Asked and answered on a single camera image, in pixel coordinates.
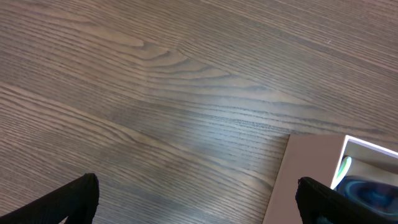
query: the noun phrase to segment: box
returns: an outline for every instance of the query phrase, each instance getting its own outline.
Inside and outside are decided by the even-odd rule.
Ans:
[[[295,201],[299,178],[331,187],[343,156],[398,174],[398,153],[390,149],[352,136],[290,135],[263,224],[302,224]]]

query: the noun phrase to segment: wooden surface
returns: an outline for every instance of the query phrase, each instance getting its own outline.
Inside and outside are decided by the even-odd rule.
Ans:
[[[0,214],[261,223],[289,134],[398,149],[396,0],[0,0]]]

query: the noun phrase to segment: shiny dark object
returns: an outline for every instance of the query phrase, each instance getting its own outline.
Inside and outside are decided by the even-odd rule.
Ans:
[[[0,217],[0,224],[91,224],[100,197],[95,174],[85,174],[63,187]]]
[[[384,218],[398,223],[398,188],[360,177],[345,177],[336,190]]]
[[[295,198],[303,224],[394,223],[310,177],[298,181]]]

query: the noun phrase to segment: cardboard box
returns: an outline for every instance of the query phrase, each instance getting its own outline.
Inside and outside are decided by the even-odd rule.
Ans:
[[[352,136],[291,135],[263,224],[302,224],[295,194],[311,177],[331,187],[343,156],[398,174],[398,153]]]

